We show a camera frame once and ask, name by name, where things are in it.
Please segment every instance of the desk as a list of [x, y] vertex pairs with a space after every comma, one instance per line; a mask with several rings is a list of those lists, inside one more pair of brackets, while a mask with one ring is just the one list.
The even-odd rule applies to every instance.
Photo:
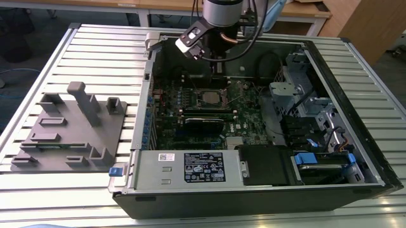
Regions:
[[[190, 15], [190, 0], [0, 0], [0, 6], [49, 10], [78, 10], [117, 13], [136, 13], [141, 27], [150, 26], [149, 15]], [[329, 12], [317, 10], [312, 3], [292, 2], [283, 8], [277, 21], [311, 23], [307, 36], [316, 36]]]

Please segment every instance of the power supply label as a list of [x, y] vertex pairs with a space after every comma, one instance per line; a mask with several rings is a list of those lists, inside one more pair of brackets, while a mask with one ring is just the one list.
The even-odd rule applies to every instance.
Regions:
[[224, 182], [223, 153], [185, 153], [184, 181], [186, 183]]

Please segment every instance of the metal chassis frame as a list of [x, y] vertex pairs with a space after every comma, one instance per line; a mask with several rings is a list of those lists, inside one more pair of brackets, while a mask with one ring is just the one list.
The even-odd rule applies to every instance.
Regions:
[[[166, 33], [161, 34], [161, 36], [164, 36], [164, 37], [170, 37], [173, 35], [176, 35], [176, 34], [166, 34]], [[285, 42], [285, 40], [283, 40], [283, 39], [268, 39], [268, 38], [264, 38], [264, 37], [259, 38], [257, 40], [264, 41], [264, 42], [272, 42], [272, 41], [283, 42], [283, 43]], [[375, 158], [371, 159], [369, 156], [375, 156], [377, 154], [379, 155], [379, 158], [377, 158], [379, 162], [385, 162], [385, 159], [383, 157], [383, 154], [381, 154], [376, 144], [373, 143], [373, 139], [368, 134], [368, 131], [367, 131], [367, 129], [365, 129], [365, 127], [364, 127], [364, 125], [360, 121], [360, 118], [359, 118], [359, 116], [355, 112], [355, 109], [353, 109], [347, 97], [341, 96], [341, 95], [340, 95], [339, 99], [336, 97], [337, 94], [343, 94], [343, 91], [341, 91], [341, 89], [337, 85], [337, 81], [333, 78], [333, 75], [329, 71], [329, 68], [328, 68], [328, 66], [327, 66], [327, 64], [325, 64], [325, 62], [324, 62], [324, 60], [323, 60], [323, 58], [319, 54], [319, 51], [317, 51], [312, 41], [308, 41], [308, 40], [303, 39], [303, 40], [288, 40], [287, 42], [293, 43], [293, 44], [299, 44], [304, 48], [304, 53], [305, 53], [305, 55], [309, 59], [309, 62], [312, 64], [313, 68], [315, 68], [315, 71], [316, 71], [316, 74], [317, 74], [317, 76], [321, 80], [323, 86], [325, 87], [325, 90], [329, 94], [331, 100], [332, 100], [332, 102], [335, 104], [335, 107], [339, 111], [339, 114], [340, 114], [341, 120], [344, 122], [345, 128], [348, 129], [349, 134], [352, 136], [355, 136], [353, 141], [355, 141], [356, 146], [359, 148], [359, 151], [361, 153], [363, 159], [364, 159], [364, 161], [365, 161], [365, 163], [369, 167], [369, 170], [373, 174], [373, 178], [376, 179], [376, 182], [377, 182], [376, 184], [361, 184], [361, 186], [368, 186], [368, 185], [369, 186], [373, 186], [373, 185], [384, 186], [385, 185], [387, 188], [389, 188], [389, 189], [393, 188], [391, 191], [395, 191], [395, 190], [400, 189], [403, 186], [399, 182], [399, 179], [397, 179], [393, 171], [388, 170], [388, 173], [391, 175], [389, 181], [388, 181], [387, 178], [385, 178], [385, 174], [383, 174], [383, 172], [380, 170], [376, 170], [376, 167], [379, 167], [379, 165], [376, 165], [377, 161], [376, 161]], [[149, 58], [148, 62], [154, 60], [154, 53], [156, 53], [156, 50], [152, 51], [152, 57]], [[152, 72], [149, 67], [152, 67], [152, 62], [150, 62], [150, 64], [148, 64], [148, 68], [145, 67], [145, 71], [148, 71], [148, 73]], [[148, 96], [146, 92], [148, 92], [148, 90], [146, 90], [146, 88], [142, 88], [141, 91], [142, 92], [141, 92], [140, 97], [142, 97], [142, 95], [144, 95], [144, 98], [140, 101], [140, 106], [138, 107], [141, 108], [140, 110], [142, 112], [140, 113], [141, 118], [137, 118], [137, 121], [134, 123], [134, 129], [137, 129], [136, 126], [142, 126], [142, 121], [144, 121], [144, 118], [142, 118], [144, 117], [144, 111], [145, 111], [145, 108], [144, 108], [145, 105], [144, 104], [146, 102], [146, 96]], [[341, 109], [341, 106], [348, 107], [345, 110], [349, 110], [351, 112], [353, 112], [355, 116], [348, 115], [347, 113], [344, 113], [343, 109]], [[359, 134], [359, 131], [356, 131], [356, 132], [353, 131], [352, 126], [355, 126], [356, 128], [360, 128], [361, 131], [365, 132], [365, 134], [368, 134], [368, 135], [364, 135], [364, 137], [361, 137], [361, 135]], [[169, 191], [153, 191], [153, 190], [146, 191], [146, 190], [144, 190], [144, 191], [138, 191], [138, 190], [136, 190], [137, 167], [138, 167], [138, 158], [140, 158], [138, 157], [140, 141], [141, 141], [141, 133], [138, 133], [138, 131], [134, 131], [133, 132], [133, 139], [132, 139], [132, 146], [130, 146], [132, 153], [130, 153], [130, 160], [129, 160], [129, 169], [128, 169], [128, 172], [126, 172], [128, 175], [126, 175], [125, 187], [122, 188], [121, 192], [124, 194], [148, 194], [148, 193], [153, 194], [153, 193], [162, 193], [162, 192], [164, 193], [168, 193], [168, 192], [172, 192], [172, 193], [174, 193], [174, 192], [176, 193], [189, 192], [188, 190], [181, 190], [181, 191], [177, 191], [177, 190], [169, 190]], [[372, 144], [367, 146], [367, 147], [371, 146], [372, 149], [368, 149], [368, 150], [364, 149], [367, 141], [372, 142]], [[232, 191], [301, 189], [301, 188], [303, 189], [307, 189], [307, 188], [315, 188], [315, 189], [324, 189], [325, 188], [327, 189], [327, 188], [347, 188], [349, 186], [357, 187], [359, 184], [327, 185], [327, 186], [323, 186], [323, 187], [317, 187], [317, 186], [315, 186], [315, 187], [311, 187], [311, 186], [257, 187], [257, 188], [255, 187], [255, 188], [249, 188], [248, 190], [247, 189], [239, 189], [239, 190], [232, 190]], [[198, 190], [197, 192], [201, 192], [201, 191], [219, 191], [219, 192], [221, 192], [221, 191], [227, 191], [227, 190]]]

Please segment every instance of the aluminum extrusion table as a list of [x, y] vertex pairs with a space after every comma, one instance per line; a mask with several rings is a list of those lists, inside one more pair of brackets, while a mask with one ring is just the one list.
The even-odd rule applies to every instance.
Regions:
[[[129, 159], [129, 146], [141, 76], [145, 64], [145, 34], [181, 33], [180, 29], [81, 25], [69, 28], [42, 72], [0, 137], [0, 227], [54, 224], [70, 227], [367, 227], [406, 226], [406, 189], [391, 195], [351, 203], [329, 212], [235, 216], [198, 219], [132, 220], [112, 200], [106, 173], [16, 174], [12, 157], [26, 138], [41, 107], [41, 93], [62, 93], [70, 81], [86, 84], [97, 100], [120, 97], [128, 103], [116, 162]], [[297, 38], [265, 35], [272, 38]], [[337, 38], [313, 41], [355, 110], [406, 184], [406, 111], [365, 64], [351, 43]], [[114, 180], [118, 185], [124, 178]]]

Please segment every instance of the floor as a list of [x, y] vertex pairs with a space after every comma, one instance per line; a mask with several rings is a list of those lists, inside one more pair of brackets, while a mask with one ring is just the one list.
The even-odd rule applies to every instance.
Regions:
[[[138, 26], [137, 17], [133, 15], [125, 15], [124, 13], [58, 10], [56, 15], [57, 18], [50, 19], [45, 10], [32, 10], [29, 17], [36, 30], [25, 36], [25, 39], [30, 46], [33, 56], [29, 60], [17, 64], [10, 64], [0, 58], [0, 72], [5, 69], [13, 68], [32, 68], [41, 70], [65, 33], [68, 25], [72, 22], [121, 26], [128, 26], [128, 23], [130, 23], [132, 26]], [[160, 23], [157, 16], [152, 15], [152, 26], [185, 29], [189, 25], [189, 19], [190, 18], [185, 16], [172, 16], [169, 18], [164, 18], [165, 23]], [[399, 59], [393, 59], [389, 54], [385, 53], [373, 66], [373, 69], [391, 92], [397, 97], [400, 103], [406, 106], [406, 62], [401, 62]], [[0, 74], [0, 79], [5, 82], [5, 87], [0, 89], [0, 133], [6, 126], [36, 77], [37, 73], [34, 71], [12, 71]]]

